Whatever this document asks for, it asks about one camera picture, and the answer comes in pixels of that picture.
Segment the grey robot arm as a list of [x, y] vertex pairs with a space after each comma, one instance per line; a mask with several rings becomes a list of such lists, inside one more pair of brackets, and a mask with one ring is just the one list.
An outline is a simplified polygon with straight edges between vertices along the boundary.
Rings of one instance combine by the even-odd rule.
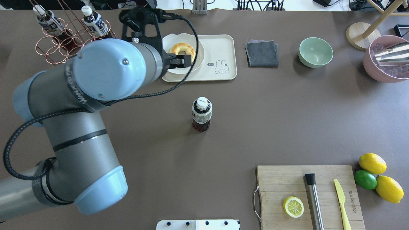
[[[100, 111], [137, 98], [160, 96], [168, 90], [135, 95], [135, 92], [168, 69], [196, 63], [189, 55], [163, 50], [159, 24], [182, 15], [137, 6], [119, 14], [122, 38], [106, 38], [85, 45], [74, 57], [52, 70], [42, 71], [20, 84], [13, 95], [22, 124], [3, 152], [10, 178], [1, 180], [1, 223], [50, 207], [74, 204], [84, 215], [111, 207], [128, 191]], [[19, 135], [29, 126], [45, 128], [55, 153], [34, 168], [17, 172], [10, 153]]]

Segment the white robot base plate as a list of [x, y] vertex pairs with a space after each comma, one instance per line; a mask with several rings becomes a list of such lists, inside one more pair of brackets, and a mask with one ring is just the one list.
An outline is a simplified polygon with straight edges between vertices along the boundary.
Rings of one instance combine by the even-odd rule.
[[240, 230], [239, 220], [235, 219], [183, 219], [161, 220], [156, 230]]

